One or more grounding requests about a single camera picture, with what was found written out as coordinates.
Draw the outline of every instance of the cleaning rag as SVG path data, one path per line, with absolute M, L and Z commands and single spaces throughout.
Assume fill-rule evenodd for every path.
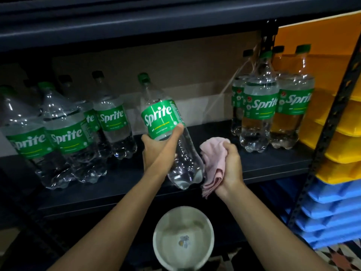
M 230 143 L 228 139 L 213 137 L 200 145 L 206 171 L 206 180 L 202 185 L 202 196 L 205 198 L 217 189 L 223 180 L 228 154 L 223 142 Z

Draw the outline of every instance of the towel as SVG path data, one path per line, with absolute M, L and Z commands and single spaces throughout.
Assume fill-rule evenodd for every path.
M 213 137 L 200 145 L 206 171 L 206 180 L 202 185 L 202 196 L 205 198 L 216 190 L 223 180 L 228 154 L 223 142 L 230 143 L 228 139 Z

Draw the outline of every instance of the white bucket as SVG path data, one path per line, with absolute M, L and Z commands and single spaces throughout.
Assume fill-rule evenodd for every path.
M 190 206 L 180 206 L 164 214 L 153 234 L 156 257 L 170 271 L 200 269 L 209 259 L 213 246 L 210 220 Z

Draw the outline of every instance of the person's right hand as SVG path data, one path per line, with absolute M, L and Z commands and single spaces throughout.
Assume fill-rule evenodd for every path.
M 228 151 L 226 171 L 222 183 L 215 190 L 215 193 L 221 200 L 225 201 L 232 195 L 232 191 L 246 185 L 243 182 L 241 158 L 237 147 L 228 142 L 223 142 L 223 146 Z

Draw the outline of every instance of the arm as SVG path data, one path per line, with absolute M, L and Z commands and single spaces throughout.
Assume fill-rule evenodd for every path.
M 265 270 L 333 270 L 246 187 L 236 146 L 223 145 L 228 150 L 226 171 L 216 194 L 228 206 Z
M 164 142 L 142 136 L 146 169 L 142 179 L 49 271 L 119 270 L 149 205 L 174 162 L 175 149 L 182 132 L 182 125 L 175 127 L 172 136 Z

